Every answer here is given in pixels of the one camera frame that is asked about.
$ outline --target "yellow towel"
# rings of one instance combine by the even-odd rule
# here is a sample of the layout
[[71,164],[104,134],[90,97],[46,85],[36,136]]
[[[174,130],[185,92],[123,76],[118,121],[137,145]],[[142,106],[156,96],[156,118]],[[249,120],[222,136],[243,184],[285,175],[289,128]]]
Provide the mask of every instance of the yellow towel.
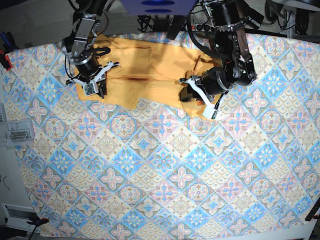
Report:
[[202,74],[218,65],[200,50],[103,35],[98,37],[94,47],[111,49],[111,53],[98,59],[102,66],[113,61],[120,62],[121,67],[107,72],[107,96],[104,99],[98,95],[85,96],[77,84],[80,100],[100,101],[134,110],[139,99],[144,98],[184,109],[191,117],[202,116],[205,109],[202,102],[179,101],[184,86],[178,83],[180,78]]

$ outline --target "table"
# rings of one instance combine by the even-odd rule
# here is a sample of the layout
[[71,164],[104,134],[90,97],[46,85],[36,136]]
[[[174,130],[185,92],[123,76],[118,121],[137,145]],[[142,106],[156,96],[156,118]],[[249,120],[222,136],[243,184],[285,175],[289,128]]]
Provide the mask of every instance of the table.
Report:
[[[195,48],[185,33],[123,38]],[[16,146],[44,237],[210,239],[307,224],[320,195],[320,47],[247,35],[258,79],[218,120],[141,99],[135,110],[77,99],[59,44],[12,52],[1,69],[8,120],[32,118]]]

